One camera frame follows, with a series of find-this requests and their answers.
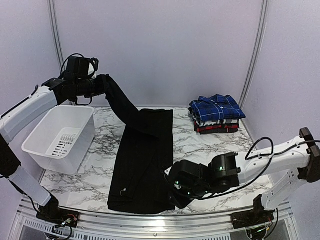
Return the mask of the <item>black long sleeve shirt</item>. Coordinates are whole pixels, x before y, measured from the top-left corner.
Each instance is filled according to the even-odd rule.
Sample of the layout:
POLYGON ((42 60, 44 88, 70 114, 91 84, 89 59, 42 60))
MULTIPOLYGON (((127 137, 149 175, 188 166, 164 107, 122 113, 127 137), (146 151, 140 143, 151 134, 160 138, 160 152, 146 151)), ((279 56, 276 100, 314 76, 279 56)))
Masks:
POLYGON ((163 176, 174 162, 173 110, 137 109, 119 85, 102 75, 106 100, 125 124, 108 194, 108 209, 151 215, 174 210, 163 176))

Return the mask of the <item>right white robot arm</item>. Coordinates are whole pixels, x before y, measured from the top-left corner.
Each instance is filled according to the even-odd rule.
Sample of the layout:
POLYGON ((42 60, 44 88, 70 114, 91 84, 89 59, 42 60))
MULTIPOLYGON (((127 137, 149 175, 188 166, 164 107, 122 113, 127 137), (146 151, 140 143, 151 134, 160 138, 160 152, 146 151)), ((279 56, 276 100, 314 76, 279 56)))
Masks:
POLYGON ((164 171, 174 205, 183 209, 193 200, 210 200, 243 190, 260 177, 278 172, 284 176, 273 188, 256 198, 256 205, 247 219, 258 224, 274 211, 290 194, 305 184, 320 180, 319 140, 304 127, 299 135, 282 144, 248 152, 217 155, 208 165, 181 160, 164 171))

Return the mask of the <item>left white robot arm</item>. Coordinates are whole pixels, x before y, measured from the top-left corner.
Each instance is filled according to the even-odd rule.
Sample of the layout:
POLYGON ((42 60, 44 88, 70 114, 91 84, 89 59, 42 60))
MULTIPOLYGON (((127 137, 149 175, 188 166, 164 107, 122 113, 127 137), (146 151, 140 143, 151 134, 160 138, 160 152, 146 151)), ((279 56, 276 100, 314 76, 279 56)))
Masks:
POLYGON ((22 166, 10 143, 41 117, 22 144, 23 151, 43 169, 76 174, 96 135, 94 109, 77 103, 70 106, 66 102, 108 93, 111 78, 107 74, 97 75, 98 68, 98 59, 72 55, 59 77, 37 86, 32 94, 0 117, 0 173, 39 204, 38 214, 53 223, 60 222, 64 216, 59 201, 22 166))

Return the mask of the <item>white plastic laundry basket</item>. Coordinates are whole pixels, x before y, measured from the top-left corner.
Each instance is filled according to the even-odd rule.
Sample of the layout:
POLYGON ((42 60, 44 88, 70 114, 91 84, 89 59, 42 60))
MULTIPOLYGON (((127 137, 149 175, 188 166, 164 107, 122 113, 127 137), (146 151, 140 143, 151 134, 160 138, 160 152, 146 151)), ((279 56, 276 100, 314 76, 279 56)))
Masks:
POLYGON ((43 169, 75 175, 96 135, 95 109, 61 105, 51 109, 21 149, 43 169))

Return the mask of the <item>black white patterned folded shirt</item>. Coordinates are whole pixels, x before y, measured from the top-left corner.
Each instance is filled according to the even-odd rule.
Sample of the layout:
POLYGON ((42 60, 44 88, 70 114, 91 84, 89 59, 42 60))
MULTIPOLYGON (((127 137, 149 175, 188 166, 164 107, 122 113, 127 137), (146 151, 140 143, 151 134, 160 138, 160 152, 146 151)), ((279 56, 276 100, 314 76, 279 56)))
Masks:
POLYGON ((238 124, 239 119, 220 119, 220 120, 209 120, 209 121, 202 121, 199 120, 193 113, 190 114, 192 119, 194 120, 195 124, 198 127, 208 127, 213 125, 225 125, 225 124, 238 124))

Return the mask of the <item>red black plaid folded shirt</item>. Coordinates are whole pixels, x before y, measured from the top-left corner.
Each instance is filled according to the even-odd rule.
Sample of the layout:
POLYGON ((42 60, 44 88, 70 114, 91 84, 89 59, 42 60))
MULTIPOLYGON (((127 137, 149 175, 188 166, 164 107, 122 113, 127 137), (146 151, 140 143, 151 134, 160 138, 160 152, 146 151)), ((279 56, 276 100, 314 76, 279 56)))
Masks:
POLYGON ((195 126, 194 131, 201 134, 226 134, 226 133, 236 133, 239 130, 239 124, 216 124, 210 126, 195 126))

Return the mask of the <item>blue plaid folded shirt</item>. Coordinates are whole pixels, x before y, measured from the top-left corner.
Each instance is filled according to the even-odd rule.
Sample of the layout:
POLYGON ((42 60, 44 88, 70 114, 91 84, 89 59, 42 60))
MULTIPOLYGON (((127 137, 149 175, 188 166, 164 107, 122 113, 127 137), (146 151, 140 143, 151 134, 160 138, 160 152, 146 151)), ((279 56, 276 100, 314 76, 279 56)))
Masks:
POLYGON ((240 120, 246 115, 230 95, 199 96, 189 103, 195 116, 201 121, 240 120))

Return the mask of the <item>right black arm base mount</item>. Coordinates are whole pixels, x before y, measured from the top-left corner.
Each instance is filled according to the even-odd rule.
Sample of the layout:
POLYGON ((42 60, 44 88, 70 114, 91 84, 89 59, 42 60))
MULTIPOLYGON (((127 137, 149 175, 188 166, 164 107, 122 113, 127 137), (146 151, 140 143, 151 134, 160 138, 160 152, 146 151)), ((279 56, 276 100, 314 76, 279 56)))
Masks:
POLYGON ((266 210, 246 210, 231 214, 231 222, 234 229, 249 228, 274 220, 274 212, 266 210))

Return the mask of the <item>aluminium table front rail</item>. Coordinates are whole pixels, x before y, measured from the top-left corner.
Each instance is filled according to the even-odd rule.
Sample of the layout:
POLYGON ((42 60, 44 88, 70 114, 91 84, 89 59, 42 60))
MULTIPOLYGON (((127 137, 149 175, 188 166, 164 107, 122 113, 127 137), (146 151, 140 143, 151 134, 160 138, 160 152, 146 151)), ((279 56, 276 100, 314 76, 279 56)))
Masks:
MULTIPOLYGON (((132 215, 79 210, 73 240, 246 240, 247 232, 259 227, 235 229, 232 214, 237 210, 172 215, 132 215)), ((23 198, 9 234, 10 240, 65 239, 68 228, 37 219, 31 202, 23 198)))

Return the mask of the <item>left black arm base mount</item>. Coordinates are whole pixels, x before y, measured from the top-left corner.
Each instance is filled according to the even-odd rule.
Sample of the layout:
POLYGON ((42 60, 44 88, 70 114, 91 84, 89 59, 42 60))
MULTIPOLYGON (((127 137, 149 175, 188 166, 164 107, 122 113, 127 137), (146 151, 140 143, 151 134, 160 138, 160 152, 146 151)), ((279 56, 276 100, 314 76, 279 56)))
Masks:
POLYGON ((65 223, 62 225, 63 227, 68 226, 76 228, 80 217, 78 211, 63 208, 58 208, 57 213, 54 213, 53 215, 54 216, 50 216, 48 213, 44 213, 44 211, 39 211, 39 213, 36 214, 36 218, 59 226, 62 223, 65 223))

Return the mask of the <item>right aluminium wall profile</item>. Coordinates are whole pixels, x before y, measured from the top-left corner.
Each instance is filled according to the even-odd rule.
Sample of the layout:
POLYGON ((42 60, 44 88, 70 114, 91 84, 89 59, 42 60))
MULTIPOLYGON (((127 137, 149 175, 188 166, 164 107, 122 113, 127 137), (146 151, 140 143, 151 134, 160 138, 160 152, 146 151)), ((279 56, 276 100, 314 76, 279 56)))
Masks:
POLYGON ((258 20, 257 33, 256 33, 256 37, 255 37, 255 42, 253 45, 253 51, 252 51, 251 59, 249 62, 249 66, 248 66, 245 82, 243 85, 243 89, 242 89, 240 99, 239 99, 239 106, 241 108, 243 108, 245 105, 247 96, 249 94, 250 86, 253 82, 254 73, 256 70, 256 65, 258 62, 258 58, 259 58, 259 55, 261 52, 261 48, 262 48, 263 40, 264 40, 264 36, 265 36, 269 5, 270 5, 269 0, 263 0, 261 2, 261 9, 260 9, 260 15, 259 15, 259 20, 258 20))

